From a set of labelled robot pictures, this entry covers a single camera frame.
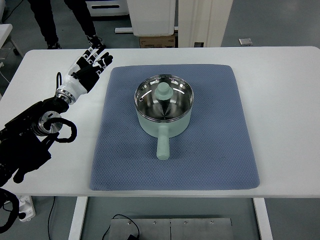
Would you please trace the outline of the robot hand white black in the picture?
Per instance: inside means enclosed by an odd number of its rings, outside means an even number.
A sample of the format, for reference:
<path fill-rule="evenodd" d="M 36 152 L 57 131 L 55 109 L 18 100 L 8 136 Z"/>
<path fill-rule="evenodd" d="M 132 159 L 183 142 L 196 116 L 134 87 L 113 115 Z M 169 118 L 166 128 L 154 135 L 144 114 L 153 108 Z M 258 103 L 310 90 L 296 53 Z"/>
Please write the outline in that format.
<path fill-rule="evenodd" d="M 73 104 L 81 95 L 89 93 L 113 61 L 113 56 L 104 52 L 105 49 L 105 45 L 93 45 L 85 50 L 69 68 L 55 96 Z"/>

